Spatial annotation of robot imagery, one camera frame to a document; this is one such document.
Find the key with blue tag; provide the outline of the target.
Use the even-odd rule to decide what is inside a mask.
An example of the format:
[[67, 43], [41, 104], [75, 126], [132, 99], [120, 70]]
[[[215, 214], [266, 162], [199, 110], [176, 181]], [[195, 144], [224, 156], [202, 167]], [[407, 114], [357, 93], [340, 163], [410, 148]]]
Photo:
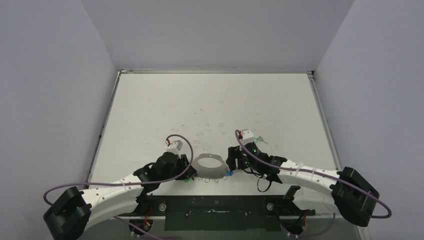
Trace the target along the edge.
[[227, 177], [230, 177], [230, 176], [232, 176], [234, 173], [233, 173], [233, 171], [227, 171], [224, 175], [225, 176], [227, 176]]

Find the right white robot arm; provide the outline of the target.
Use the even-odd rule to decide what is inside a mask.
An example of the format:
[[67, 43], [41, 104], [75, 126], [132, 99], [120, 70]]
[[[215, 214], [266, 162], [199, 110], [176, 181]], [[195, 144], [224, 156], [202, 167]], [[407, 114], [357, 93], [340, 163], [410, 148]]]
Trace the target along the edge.
[[324, 170], [268, 155], [254, 142], [230, 146], [226, 164], [231, 171], [251, 169], [270, 183], [289, 184], [312, 190], [297, 191], [283, 199], [282, 207], [290, 215], [300, 210], [320, 210], [340, 214], [348, 222], [367, 227], [379, 199], [379, 192], [355, 169]]

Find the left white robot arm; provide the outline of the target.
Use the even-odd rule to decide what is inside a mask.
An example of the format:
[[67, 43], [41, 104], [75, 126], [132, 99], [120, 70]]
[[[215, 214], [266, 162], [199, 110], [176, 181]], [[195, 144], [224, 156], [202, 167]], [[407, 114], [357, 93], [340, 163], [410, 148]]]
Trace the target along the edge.
[[147, 193], [161, 183], [183, 181], [197, 174], [185, 154], [163, 153], [155, 162], [113, 182], [88, 182], [88, 189], [77, 185], [67, 189], [50, 203], [43, 220], [55, 240], [77, 240], [88, 228], [115, 216], [149, 210]]

